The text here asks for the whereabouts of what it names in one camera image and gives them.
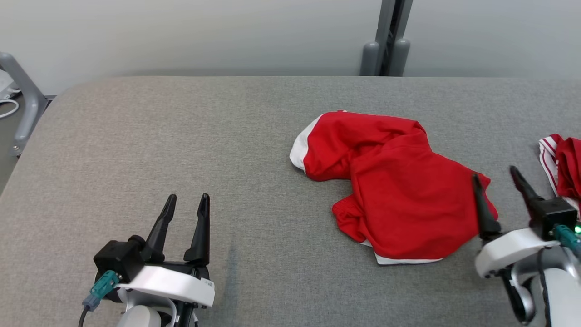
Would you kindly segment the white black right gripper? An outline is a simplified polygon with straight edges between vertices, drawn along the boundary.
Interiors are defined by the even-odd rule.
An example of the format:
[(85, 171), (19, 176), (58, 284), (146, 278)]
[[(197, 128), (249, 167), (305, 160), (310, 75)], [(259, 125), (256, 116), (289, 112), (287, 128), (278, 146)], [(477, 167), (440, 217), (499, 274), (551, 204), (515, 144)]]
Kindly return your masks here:
[[(536, 193), (516, 166), (510, 166), (510, 175), (529, 214), (534, 214), (538, 203), (545, 199)], [(540, 250), (552, 247), (557, 250), (557, 254), (561, 253), (558, 242), (542, 240), (531, 228), (514, 230), (502, 236), (502, 227), (488, 207), (485, 190), (477, 174), (472, 176), (472, 185), (479, 237), (482, 241), (491, 241), (483, 246), (475, 258), (475, 268), (480, 277), (491, 277), (512, 265), (515, 276), (530, 278), (539, 273), (535, 258)]]

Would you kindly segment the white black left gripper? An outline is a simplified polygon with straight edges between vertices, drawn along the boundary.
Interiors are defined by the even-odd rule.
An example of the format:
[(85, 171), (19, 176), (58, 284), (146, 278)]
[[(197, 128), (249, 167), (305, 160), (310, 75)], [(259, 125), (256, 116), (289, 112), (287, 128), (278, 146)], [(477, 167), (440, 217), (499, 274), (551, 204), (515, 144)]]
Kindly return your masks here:
[[(195, 308), (214, 305), (216, 290), (207, 269), (178, 262), (164, 262), (167, 230), (176, 209), (177, 196), (170, 194), (146, 240), (141, 256), (145, 263), (96, 263), (98, 271), (119, 274), (116, 287), (119, 301), (127, 308), (148, 306), (170, 308), (170, 304), (191, 304)], [(210, 195), (202, 194), (197, 209), (197, 224), (191, 246), (183, 260), (195, 266), (210, 261)]]

